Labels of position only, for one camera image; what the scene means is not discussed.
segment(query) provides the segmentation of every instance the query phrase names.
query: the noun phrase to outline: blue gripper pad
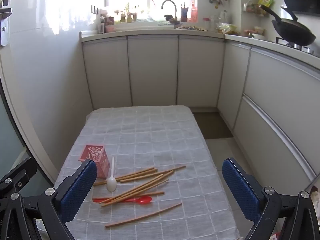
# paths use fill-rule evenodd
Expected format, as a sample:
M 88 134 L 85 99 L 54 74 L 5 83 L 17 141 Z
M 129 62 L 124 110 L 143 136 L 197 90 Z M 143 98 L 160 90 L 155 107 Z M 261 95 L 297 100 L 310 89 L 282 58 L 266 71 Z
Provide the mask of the blue gripper pad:
M 257 223 L 261 216 L 259 200 L 240 175 L 239 171 L 228 159 L 223 162 L 222 175 L 245 218 Z
M 61 200 L 59 218 L 63 223 L 75 218 L 96 178 L 97 166 L 90 162 Z

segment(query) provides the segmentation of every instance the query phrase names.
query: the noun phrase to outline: white cabinet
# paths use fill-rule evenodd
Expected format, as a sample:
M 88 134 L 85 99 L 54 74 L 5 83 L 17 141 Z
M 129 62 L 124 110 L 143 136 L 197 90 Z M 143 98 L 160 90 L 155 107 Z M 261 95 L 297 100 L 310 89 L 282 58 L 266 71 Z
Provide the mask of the white cabinet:
M 180 36 L 178 105 L 217 107 L 224 48 L 222 39 Z
M 279 194 L 297 195 L 308 186 L 310 180 L 291 152 L 292 143 L 246 97 L 241 101 L 234 132 L 263 187 L 273 187 Z
M 245 94 L 288 135 L 320 172 L 320 72 L 263 50 L 252 49 Z
M 178 36 L 130 36 L 128 48 L 133 105 L 175 105 Z
M 85 42 L 83 53 L 93 108 L 132 106 L 126 37 Z
M 249 54 L 249 46 L 233 42 L 226 44 L 218 109 L 231 128 L 242 98 Z

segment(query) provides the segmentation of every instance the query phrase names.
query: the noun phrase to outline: screw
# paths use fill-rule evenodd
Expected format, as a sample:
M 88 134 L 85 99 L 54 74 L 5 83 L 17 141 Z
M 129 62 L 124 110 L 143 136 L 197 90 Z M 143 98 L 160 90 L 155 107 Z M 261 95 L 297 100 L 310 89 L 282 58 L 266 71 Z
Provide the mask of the screw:
M 264 192 L 267 193 L 268 195 L 273 195 L 275 193 L 275 190 L 272 187 L 266 187 L 264 189 Z
M 12 200 L 17 199 L 18 197 L 19 197 L 19 193 L 13 193 L 13 194 L 11 195 L 11 199 L 12 199 Z
M 306 191 L 302 191 L 301 192 L 301 196 L 303 197 L 303 198 L 309 198 L 309 193 L 308 192 L 306 192 Z
M 44 192 L 47 196 L 51 196 L 54 193 L 54 188 L 47 188 Z

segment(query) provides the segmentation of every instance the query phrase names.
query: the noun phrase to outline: red spoon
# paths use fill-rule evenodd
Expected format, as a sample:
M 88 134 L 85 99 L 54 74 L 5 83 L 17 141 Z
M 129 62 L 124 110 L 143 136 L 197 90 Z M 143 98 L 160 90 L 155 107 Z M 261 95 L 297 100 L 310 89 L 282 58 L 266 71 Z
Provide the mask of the red spoon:
M 96 202 L 96 203 L 100 203 L 101 201 L 104 201 L 106 199 L 102 199 L 102 198 L 99 198 L 99 199 L 94 199 L 93 202 Z M 135 202 L 135 203 L 138 203 L 138 204 L 148 204 L 150 203 L 152 200 L 152 197 L 150 196 L 142 196 L 140 198 L 129 198 L 129 199 L 126 199 L 124 201 L 121 201 L 122 203 L 123 202 Z

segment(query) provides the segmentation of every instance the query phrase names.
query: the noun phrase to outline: spoon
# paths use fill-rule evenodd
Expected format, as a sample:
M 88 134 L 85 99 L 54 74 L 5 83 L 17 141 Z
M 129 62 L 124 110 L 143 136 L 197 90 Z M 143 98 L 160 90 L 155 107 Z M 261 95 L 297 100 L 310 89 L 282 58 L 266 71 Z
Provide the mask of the spoon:
M 100 203 L 101 201 L 103 200 L 106 200 L 106 199 L 94 199 L 93 202 L 96 202 L 96 203 Z M 122 203 L 124 202 L 135 202 L 137 204 L 149 204 L 152 200 L 152 197 L 150 196 L 143 196 L 143 197 L 140 197 L 140 198 L 129 198 L 129 199 L 126 199 L 124 201 L 121 201 Z
M 107 190 L 109 192 L 114 192 L 117 187 L 117 181 L 114 178 L 113 171 L 115 166 L 115 157 L 112 157 L 112 164 L 111 164 L 111 176 L 107 179 Z

